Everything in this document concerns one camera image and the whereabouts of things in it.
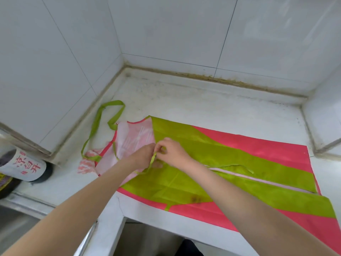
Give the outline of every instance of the green strap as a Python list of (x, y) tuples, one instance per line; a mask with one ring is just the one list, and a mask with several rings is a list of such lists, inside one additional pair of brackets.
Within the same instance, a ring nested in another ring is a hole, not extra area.
[(83, 145), (83, 148), (82, 148), (82, 151), (80, 152), (82, 154), (82, 157), (83, 158), (86, 158), (88, 160), (91, 160), (91, 161), (96, 161), (96, 162), (99, 162), (101, 160), (101, 156), (100, 155), (96, 155), (96, 156), (86, 156), (83, 154), (84, 152), (84, 149), (88, 143), (88, 141), (97, 133), (97, 130), (98, 130), (98, 127), (100, 126), (100, 121), (101, 121), (101, 116), (102, 116), (102, 112), (103, 110), (108, 107), (108, 106), (117, 106), (117, 105), (122, 105), (122, 108), (116, 113), (115, 116), (113, 116), (109, 121), (108, 121), (108, 125), (110, 127), (110, 129), (112, 130), (117, 130), (117, 124), (116, 124), (116, 121), (119, 119), (119, 117), (121, 116), (123, 110), (125, 109), (126, 105), (122, 102), (122, 101), (109, 101), (109, 102), (106, 102), (106, 103), (103, 103), (97, 110), (97, 113), (96, 113), (96, 116), (95, 116), (95, 119), (92, 123), (92, 126), (91, 126), (91, 131), (90, 131), (90, 135), (89, 135), (89, 138), (87, 141), (85, 141), (84, 145)]

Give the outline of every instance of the green fabric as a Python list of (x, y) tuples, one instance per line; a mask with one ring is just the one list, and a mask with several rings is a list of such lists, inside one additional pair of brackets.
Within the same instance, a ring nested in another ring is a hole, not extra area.
[[(216, 174), (273, 208), (335, 218), (331, 203), (326, 197), (285, 189), (222, 172), (216, 172)], [(162, 169), (151, 168), (148, 174), (136, 176), (122, 188), (142, 198), (165, 203), (167, 204), (166, 210), (173, 205), (212, 202), (202, 187), (187, 174), (167, 164)]]
[(178, 141), (189, 155), (212, 168), (221, 168), (266, 181), (317, 192), (310, 172), (287, 167), (240, 149), (220, 144), (191, 125), (151, 117), (155, 141), (165, 137)]
[(91, 161), (96, 161), (99, 162), (102, 157), (100, 155), (97, 156), (86, 156), (83, 154), (84, 149), (88, 143), (88, 141), (96, 134), (98, 127), (100, 126), (100, 122), (101, 122), (101, 116), (102, 116), (102, 112), (103, 110), (108, 107), (108, 106), (117, 106), (117, 105), (122, 105), (122, 108), (115, 114), (115, 116), (113, 116), (109, 121), (108, 121), (108, 125), (110, 127), (110, 129), (112, 130), (117, 130), (117, 124), (116, 121), (119, 119), (119, 117), (121, 116), (123, 110), (125, 109), (126, 105), (122, 102), (122, 101), (109, 101), (107, 103), (103, 103), (97, 110), (95, 119), (93, 120), (92, 126), (91, 126), (91, 131), (90, 131), (90, 135), (87, 141), (85, 141), (82, 150), (80, 151), (81, 155), (83, 158), (89, 159)]

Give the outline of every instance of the person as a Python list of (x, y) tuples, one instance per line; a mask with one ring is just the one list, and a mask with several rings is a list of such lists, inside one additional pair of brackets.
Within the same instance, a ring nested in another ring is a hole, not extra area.
[(57, 206), (3, 256), (73, 255), (122, 181), (134, 170), (147, 168), (154, 152), (201, 185), (259, 255), (338, 255), (291, 219), (192, 159), (178, 142), (165, 138), (119, 160)]

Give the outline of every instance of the white label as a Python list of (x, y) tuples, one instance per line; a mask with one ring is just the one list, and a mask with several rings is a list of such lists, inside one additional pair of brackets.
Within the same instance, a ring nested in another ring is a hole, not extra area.
[(0, 172), (23, 181), (34, 181), (38, 179), (46, 169), (46, 163), (20, 148), (16, 148), (13, 158), (0, 167)]

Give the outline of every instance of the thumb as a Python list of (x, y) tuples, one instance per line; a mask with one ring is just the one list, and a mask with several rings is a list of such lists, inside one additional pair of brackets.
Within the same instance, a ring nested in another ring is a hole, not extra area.
[(161, 154), (160, 152), (157, 152), (156, 153), (156, 158), (164, 161), (166, 159), (166, 155), (165, 154)]

